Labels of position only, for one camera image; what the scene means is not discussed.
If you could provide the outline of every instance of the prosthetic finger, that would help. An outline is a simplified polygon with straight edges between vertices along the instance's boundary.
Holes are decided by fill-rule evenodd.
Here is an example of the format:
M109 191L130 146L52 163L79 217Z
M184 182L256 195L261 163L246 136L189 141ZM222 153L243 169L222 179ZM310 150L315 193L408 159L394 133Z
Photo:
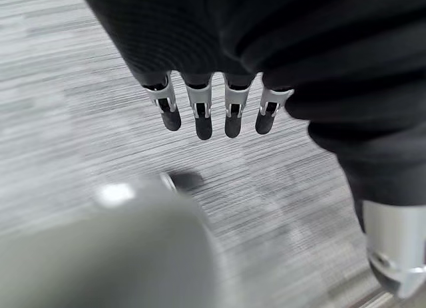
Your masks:
M190 75L182 73L191 109L195 118L195 129L201 140L212 137L212 74Z
M225 78L225 134L235 138L241 131L241 119L255 75L230 75Z
M270 90L263 89L260 99L260 108L256 119L256 132L259 134L267 134L271 129L275 120L277 111L284 105L287 98L294 93L290 90Z

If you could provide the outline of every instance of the black sleeve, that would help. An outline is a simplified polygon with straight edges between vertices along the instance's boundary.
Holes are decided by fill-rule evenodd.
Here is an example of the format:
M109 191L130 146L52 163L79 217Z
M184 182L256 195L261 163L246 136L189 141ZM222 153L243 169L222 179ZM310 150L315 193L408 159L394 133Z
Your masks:
M336 154L355 202L426 204L426 0L215 3L225 52L295 89L287 111Z

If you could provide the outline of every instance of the robotic finger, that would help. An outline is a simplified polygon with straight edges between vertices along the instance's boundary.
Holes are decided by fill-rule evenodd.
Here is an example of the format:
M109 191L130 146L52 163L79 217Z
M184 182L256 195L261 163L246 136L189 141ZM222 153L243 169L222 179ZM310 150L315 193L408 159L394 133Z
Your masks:
M225 79L225 134L235 138L241 131L241 119L255 75L229 75Z
M161 113L162 121L168 130L176 131L180 128L181 120L174 95L173 83L170 78L170 71L160 73L154 77L144 77L145 83L141 83L148 93L152 103L154 103Z
M201 140L212 137L212 74L189 75L182 73L191 109L195 118L195 129Z
M272 129L277 111L293 93L293 89L263 89L262 97L260 99L259 113L256 119L257 133L267 134Z

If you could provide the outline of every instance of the metal bracket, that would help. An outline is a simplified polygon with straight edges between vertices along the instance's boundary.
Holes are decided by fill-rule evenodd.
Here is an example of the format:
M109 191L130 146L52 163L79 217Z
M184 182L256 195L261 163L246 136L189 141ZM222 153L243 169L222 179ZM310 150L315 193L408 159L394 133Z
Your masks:
M177 108L176 97L174 95L174 89L172 84L172 79L170 78L170 72L167 73L167 85L162 90L150 90L149 88L145 89L148 93L149 99L158 107L160 113L163 114L164 111L161 109L161 106L158 100L167 99L167 103L170 107L170 111L174 112Z
M252 83L244 90L233 90L229 87L228 82L225 78L225 109L226 116L231 117L231 106L237 104L240 106L238 110L238 118L241 118L244 108L246 107L248 93L250 91Z
M264 90L262 91L262 97L260 99L260 114L265 116L268 103L272 102L272 103L277 103L277 107L275 107L275 111L274 113L272 113L272 117L275 117L275 115L277 114L277 111L281 108L281 106L284 105L287 98L293 95L293 93L294 93L294 89L280 92L280 91L269 90L267 88L264 88Z
M212 109L212 78L210 78L208 85L204 88L196 89L186 85L186 90L188 91L189 104L195 118L200 117L196 107L200 103L204 104L205 118L209 118Z

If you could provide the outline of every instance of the black fabric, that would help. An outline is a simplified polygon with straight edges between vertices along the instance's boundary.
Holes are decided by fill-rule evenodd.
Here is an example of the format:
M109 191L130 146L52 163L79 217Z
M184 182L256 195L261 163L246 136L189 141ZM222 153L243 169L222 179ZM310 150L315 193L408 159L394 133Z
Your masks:
M87 1L135 76L263 72L356 200L426 203L426 0Z

